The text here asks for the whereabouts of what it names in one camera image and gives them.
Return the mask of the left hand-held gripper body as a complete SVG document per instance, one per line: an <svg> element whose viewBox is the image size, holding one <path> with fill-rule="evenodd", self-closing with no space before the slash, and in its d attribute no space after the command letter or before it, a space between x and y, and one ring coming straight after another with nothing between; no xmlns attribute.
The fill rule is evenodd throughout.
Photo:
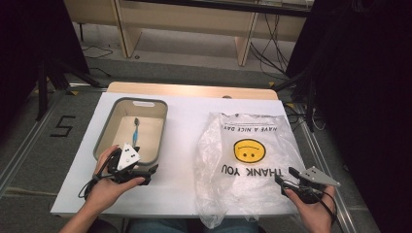
<svg viewBox="0 0 412 233"><path fill-rule="evenodd" d="M141 159L138 152L133 147L125 143L123 148L117 148L110 155L108 163L108 173L115 183L126 183L135 178L144 178L142 185L148 185L151 177L144 177L144 171L137 171L134 167Z"/></svg>

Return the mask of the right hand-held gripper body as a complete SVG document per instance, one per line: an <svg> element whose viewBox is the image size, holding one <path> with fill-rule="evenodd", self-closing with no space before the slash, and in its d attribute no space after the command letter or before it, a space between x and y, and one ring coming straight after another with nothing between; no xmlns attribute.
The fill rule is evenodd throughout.
<svg viewBox="0 0 412 233"><path fill-rule="evenodd" d="M285 181L285 188L291 189L305 204L315 204L319 202L324 195L328 185L340 186L341 183L326 175L316 167L308 168L300 172L298 184Z"/></svg>

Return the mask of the grey and blue toothbrush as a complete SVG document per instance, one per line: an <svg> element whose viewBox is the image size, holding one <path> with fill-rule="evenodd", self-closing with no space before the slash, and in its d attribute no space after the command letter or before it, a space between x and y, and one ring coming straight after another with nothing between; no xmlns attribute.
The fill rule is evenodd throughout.
<svg viewBox="0 0 412 233"><path fill-rule="evenodd" d="M139 125L140 125L140 120L138 117L134 119L134 124L135 124L135 128L134 128L134 132L132 135L132 146L136 147L137 141L138 141L138 135L139 135Z"/></svg>

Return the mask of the beige bin with grey rim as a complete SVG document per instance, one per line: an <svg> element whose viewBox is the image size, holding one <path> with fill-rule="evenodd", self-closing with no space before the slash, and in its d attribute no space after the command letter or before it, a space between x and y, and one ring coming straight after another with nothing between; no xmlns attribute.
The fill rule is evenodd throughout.
<svg viewBox="0 0 412 233"><path fill-rule="evenodd" d="M93 150L93 156L98 156L108 147L125 143L132 146L136 117L140 120L137 146L140 147L141 159L135 166L144 167L156 165L163 128L167 117L168 106L164 101L123 97L116 100L112 106L103 129Z"/></svg>

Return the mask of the clear smiley plastic bag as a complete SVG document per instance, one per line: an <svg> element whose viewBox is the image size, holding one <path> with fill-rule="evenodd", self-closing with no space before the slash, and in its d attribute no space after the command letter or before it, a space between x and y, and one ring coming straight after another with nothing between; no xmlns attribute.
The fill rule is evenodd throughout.
<svg viewBox="0 0 412 233"><path fill-rule="evenodd" d="M209 114L194 159L195 206L210 228L228 216L247 220L287 212L277 175L304 166L284 116Z"/></svg>

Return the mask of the person's right hand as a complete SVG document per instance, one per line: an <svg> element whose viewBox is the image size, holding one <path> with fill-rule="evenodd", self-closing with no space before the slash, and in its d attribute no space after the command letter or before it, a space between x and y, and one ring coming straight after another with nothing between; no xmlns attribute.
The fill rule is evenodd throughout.
<svg viewBox="0 0 412 233"><path fill-rule="evenodd" d="M322 201L315 204L303 203L291 189L286 189L285 192L297 207L301 221L309 233L331 233L332 214L336 210L333 186L327 186Z"/></svg>

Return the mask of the person's left hand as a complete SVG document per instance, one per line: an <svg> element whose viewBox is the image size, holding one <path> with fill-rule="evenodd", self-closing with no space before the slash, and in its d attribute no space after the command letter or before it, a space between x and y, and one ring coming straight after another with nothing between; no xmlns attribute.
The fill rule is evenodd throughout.
<svg viewBox="0 0 412 233"><path fill-rule="evenodd" d="M144 178L135 178L126 183L115 183L109 178L103 178L92 188L81 210L89 216L98 216L113 206L126 191L144 180Z"/></svg>

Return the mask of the white board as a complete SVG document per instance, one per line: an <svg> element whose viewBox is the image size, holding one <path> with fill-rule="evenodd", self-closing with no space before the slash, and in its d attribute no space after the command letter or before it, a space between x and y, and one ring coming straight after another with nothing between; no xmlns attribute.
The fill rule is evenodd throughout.
<svg viewBox="0 0 412 233"><path fill-rule="evenodd" d="M104 93L99 99L78 152L51 207L55 216L71 216L84 203L78 197L81 187L91 179L96 164L94 151L111 107L122 93ZM193 164L195 145L207 116L256 113L283 117L279 100L224 99L156 95L168 112L159 146L159 169L150 184L135 187L122 195L105 213L112 216L196 217Z"/></svg>

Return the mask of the person's blue jeans legs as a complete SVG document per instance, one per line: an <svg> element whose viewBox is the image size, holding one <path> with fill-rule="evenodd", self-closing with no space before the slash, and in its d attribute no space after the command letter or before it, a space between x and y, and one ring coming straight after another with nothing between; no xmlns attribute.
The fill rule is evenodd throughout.
<svg viewBox="0 0 412 233"><path fill-rule="evenodd" d="M225 219L219 226L209 229L194 219L131 219L127 233L259 233L256 222L245 219Z"/></svg>

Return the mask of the black metal stand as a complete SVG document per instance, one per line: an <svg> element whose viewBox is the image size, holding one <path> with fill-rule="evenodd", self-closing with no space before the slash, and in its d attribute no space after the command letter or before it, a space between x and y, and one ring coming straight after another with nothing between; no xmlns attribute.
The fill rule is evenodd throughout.
<svg viewBox="0 0 412 233"><path fill-rule="evenodd" d="M69 83L64 74L69 73L79 78L80 80L88 83L89 85L97 88L107 88L106 84L100 83L93 79L91 75L82 72L81 70L71 66L70 64L57 59L41 59L38 63L38 94L39 94L39 107L36 120L39 121L43 118L48 110L48 83L47 79L50 79L52 85L57 90L67 90Z"/></svg>
<svg viewBox="0 0 412 233"><path fill-rule="evenodd" d="M311 132L314 132L313 108L316 95L316 84L313 79L313 74L308 69L304 69L302 72L290 78L288 81L285 81L280 84L273 84L270 86L270 88L273 91L278 92L287 87L292 86L293 84L296 85L296 90L292 94L292 98L306 98L306 124L309 130Z"/></svg>

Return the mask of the light wooden table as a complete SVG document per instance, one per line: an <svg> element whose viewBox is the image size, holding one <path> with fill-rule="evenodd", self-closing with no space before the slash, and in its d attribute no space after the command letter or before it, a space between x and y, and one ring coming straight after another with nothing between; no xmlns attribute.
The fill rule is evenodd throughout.
<svg viewBox="0 0 412 233"><path fill-rule="evenodd" d="M107 91L112 93L175 95L253 100L278 99L277 93L272 89L169 83L112 82L109 84Z"/></svg>

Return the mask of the black curtain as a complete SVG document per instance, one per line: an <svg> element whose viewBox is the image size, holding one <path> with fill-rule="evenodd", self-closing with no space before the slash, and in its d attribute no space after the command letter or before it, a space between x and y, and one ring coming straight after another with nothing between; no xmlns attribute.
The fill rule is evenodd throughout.
<svg viewBox="0 0 412 233"><path fill-rule="evenodd" d="M71 68L89 72L64 0L0 0L0 139L41 64L56 82Z"/></svg>
<svg viewBox="0 0 412 233"><path fill-rule="evenodd" d="M412 0L315 0L302 71L381 233L412 233Z"/></svg>

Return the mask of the light wooden desk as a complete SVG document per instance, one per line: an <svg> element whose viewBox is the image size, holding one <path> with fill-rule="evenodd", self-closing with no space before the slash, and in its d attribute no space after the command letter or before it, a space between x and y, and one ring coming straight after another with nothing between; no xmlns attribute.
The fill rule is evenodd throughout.
<svg viewBox="0 0 412 233"><path fill-rule="evenodd" d="M268 39L269 31L276 30L278 40L295 42L305 22L303 17L283 16L274 11L249 13L127 0L64 3L74 22L115 26L125 57L134 52L142 30L160 29L232 36L238 64L243 66L254 38Z"/></svg>

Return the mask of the metal floor rail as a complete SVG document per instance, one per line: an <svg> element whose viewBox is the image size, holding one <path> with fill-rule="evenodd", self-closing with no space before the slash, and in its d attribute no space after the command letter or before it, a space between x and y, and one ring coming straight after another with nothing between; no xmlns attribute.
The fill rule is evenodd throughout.
<svg viewBox="0 0 412 233"><path fill-rule="evenodd" d="M303 135L309 145L310 151L314 157L315 165L308 168L312 174L308 175L309 181L318 185L331 185L335 188L340 186L340 183L334 179L330 169L326 163L323 151L315 134L310 130L308 124L313 122L309 116L304 116L304 108L301 104L287 103L284 105L288 116L296 117L296 126L301 128ZM342 233L358 233L354 225L352 216L347 209L345 202L338 190L335 190L334 201L337 204L337 222L340 224Z"/></svg>
<svg viewBox="0 0 412 233"><path fill-rule="evenodd" d="M38 138L41 136L46 125L50 121L54 109L58 103L63 99L65 95L75 91L86 92L105 92L106 87L92 87L91 85L74 83L70 85L67 90L57 90L50 100L46 101L46 110L43 115L35 120L35 123L31 127L30 131L25 135L24 140L14 153L7 166L0 172L0 199L6 193L7 187L10 185L17 171L21 167L22 163L36 144Z"/></svg>

